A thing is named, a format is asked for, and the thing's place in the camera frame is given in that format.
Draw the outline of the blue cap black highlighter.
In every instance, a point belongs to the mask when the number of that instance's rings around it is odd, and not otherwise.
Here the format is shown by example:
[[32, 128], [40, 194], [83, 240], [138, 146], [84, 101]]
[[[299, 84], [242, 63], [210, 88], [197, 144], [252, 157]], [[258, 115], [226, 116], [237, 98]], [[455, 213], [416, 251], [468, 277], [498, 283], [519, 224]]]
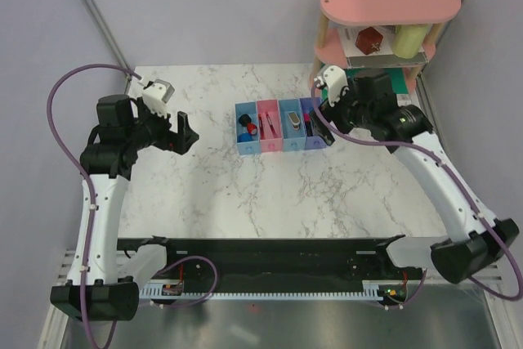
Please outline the blue cap black highlighter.
[[315, 120], [311, 120], [311, 131], [313, 136], [321, 137], [322, 136], [322, 124], [317, 123]]

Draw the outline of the pink cap black highlighter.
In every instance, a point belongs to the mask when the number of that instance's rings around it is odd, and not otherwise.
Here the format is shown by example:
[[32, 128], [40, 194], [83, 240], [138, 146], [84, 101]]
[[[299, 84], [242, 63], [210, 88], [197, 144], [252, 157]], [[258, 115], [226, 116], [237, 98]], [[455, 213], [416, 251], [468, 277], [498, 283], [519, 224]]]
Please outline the pink cap black highlighter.
[[311, 127], [311, 119], [310, 119], [309, 114], [304, 114], [303, 120], [304, 120], [305, 129], [306, 129], [306, 135], [308, 137], [313, 136], [312, 127]]

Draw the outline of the grey white eraser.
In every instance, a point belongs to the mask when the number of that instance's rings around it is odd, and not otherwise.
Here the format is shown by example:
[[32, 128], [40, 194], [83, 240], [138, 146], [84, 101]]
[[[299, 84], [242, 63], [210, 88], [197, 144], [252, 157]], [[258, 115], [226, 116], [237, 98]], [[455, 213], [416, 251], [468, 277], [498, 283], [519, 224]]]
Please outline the grey white eraser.
[[295, 111], [289, 111], [287, 113], [287, 116], [293, 129], [299, 129], [301, 125], [301, 120], [298, 114]]

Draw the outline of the purple drawer bin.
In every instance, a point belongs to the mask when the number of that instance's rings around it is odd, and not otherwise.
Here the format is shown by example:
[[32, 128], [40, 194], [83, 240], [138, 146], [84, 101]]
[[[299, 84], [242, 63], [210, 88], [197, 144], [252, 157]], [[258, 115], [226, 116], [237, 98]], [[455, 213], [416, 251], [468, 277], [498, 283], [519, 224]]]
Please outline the purple drawer bin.
[[[300, 98], [300, 104], [302, 107], [302, 115], [308, 114], [310, 108], [313, 108], [313, 102], [315, 102], [317, 105], [320, 105], [321, 101], [319, 97], [316, 97], [314, 100], [312, 100], [310, 97], [304, 97]], [[322, 143], [322, 141], [317, 141], [314, 137], [308, 137], [306, 135], [306, 144], [305, 149], [306, 150], [318, 150], [318, 149], [324, 149], [326, 145]]]

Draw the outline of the red gel pen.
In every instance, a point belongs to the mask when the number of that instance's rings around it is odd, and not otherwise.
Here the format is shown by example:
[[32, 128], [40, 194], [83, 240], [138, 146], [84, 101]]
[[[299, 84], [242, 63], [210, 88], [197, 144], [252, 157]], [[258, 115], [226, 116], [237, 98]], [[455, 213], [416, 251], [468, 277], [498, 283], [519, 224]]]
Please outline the red gel pen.
[[273, 135], [274, 138], [276, 138], [277, 137], [277, 133], [275, 131], [275, 128], [274, 128], [274, 125], [273, 125], [272, 120], [270, 118], [270, 115], [268, 113], [265, 113], [265, 115], [266, 115], [267, 123], [269, 124], [270, 130], [272, 132], [272, 135]]

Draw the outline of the pink drawer bin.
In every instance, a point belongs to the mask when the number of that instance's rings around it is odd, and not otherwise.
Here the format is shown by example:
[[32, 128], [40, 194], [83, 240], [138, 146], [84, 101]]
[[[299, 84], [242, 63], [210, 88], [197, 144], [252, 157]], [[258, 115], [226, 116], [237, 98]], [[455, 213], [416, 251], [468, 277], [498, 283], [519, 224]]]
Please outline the pink drawer bin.
[[[256, 105], [257, 113], [261, 113], [265, 131], [265, 140], [260, 141], [261, 152], [270, 153], [281, 151], [283, 149], [283, 132], [279, 116], [279, 102], [277, 100], [264, 100], [257, 101]], [[269, 124], [266, 120], [265, 113], [268, 113], [270, 115], [275, 131], [277, 133], [276, 138], [274, 138], [272, 135]]]

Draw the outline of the blue grey eraser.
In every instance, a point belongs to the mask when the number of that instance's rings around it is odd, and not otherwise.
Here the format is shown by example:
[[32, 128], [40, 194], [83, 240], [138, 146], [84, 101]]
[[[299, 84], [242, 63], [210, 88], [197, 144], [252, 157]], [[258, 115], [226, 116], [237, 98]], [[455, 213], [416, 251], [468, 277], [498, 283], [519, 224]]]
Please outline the blue grey eraser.
[[253, 136], [248, 132], [244, 132], [238, 135], [238, 143], [251, 142], [252, 140]]

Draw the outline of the red black pen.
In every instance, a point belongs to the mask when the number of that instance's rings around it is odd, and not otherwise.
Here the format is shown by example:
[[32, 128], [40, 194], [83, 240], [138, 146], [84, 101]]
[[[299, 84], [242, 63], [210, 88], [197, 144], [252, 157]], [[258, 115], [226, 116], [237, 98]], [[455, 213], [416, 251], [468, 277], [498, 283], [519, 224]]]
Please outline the red black pen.
[[265, 140], [265, 131], [264, 131], [264, 123], [263, 123], [263, 119], [262, 119], [262, 114], [258, 113], [257, 118], [258, 118], [259, 138], [260, 138], [260, 141], [262, 141], [262, 140]]

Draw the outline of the red black stamp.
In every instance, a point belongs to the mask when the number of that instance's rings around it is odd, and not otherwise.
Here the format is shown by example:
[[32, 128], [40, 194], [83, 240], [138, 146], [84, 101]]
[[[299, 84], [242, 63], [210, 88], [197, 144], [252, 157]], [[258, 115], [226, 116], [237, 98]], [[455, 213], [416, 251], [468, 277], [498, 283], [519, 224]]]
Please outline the red black stamp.
[[252, 118], [248, 114], [242, 114], [239, 116], [239, 124], [246, 128], [246, 131], [250, 136], [257, 135], [257, 125], [252, 121]]

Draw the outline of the light blue drawer bin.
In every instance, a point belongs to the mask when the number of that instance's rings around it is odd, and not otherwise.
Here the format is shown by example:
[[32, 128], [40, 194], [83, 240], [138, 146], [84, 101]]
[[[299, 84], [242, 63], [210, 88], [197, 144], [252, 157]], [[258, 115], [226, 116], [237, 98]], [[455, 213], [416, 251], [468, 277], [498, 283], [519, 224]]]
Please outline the light blue drawer bin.
[[[257, 135], [253, 136], [251, 142], [238, 143], [238, 135], [246, 131], [246, 128], [239, 124], [239, 116], [248, 114], [252, 121], [257, 125]], [[259, 154], [261, 152], [260, 139], [258, 133], [257, 105], [255, 101], [237, 103], [235, 105], [235, 130], [236, 145], [240, 155]]]

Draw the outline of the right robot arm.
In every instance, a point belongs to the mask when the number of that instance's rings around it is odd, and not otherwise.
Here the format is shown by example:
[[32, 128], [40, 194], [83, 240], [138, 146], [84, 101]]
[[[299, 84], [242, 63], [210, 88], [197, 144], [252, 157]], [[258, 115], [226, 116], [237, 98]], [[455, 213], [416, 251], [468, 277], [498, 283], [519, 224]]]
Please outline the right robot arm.
[[370, 132], [370, 145], [385, 146], [413, 175], [444, 223], [446, 236], [392, 240], [374, 258], [375, 271], [393, 278], [404, 267], [431, 268], [452, 284], [506, 255], [520, 231], [500, 219], [466, 184], [443, 150], [430, 121], [416, 105], [399, 105], [385, 72], [365, 70], [353, 79], [338, 66], [324, 67], [316, 88], [327, 92], [315, 115], [328, 145], [333, 134], [354, 128]]

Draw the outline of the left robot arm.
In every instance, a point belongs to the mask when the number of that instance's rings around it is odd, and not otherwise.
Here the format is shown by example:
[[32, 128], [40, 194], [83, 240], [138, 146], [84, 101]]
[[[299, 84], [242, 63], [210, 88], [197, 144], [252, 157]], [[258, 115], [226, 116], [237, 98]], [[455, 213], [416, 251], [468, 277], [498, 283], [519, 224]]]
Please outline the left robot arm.
[[83, 212], [74, 262], [65, 283], [52, 288], [51, 304], [82, 322], [128, 321], [154, 278], [162, 287], [153, 304], [172, 308], [223, 295], [310, 298], [334, 291], [325, 247], [306, 240], [150, 237], [117, 263], [119, 220], [138, 153], [154, 147], [185, 154], [199, 139], [187, 114], [171, 115], [166, 104], [147, 95], [99, 99], [98, 123], [75, 160], [83, 176]]

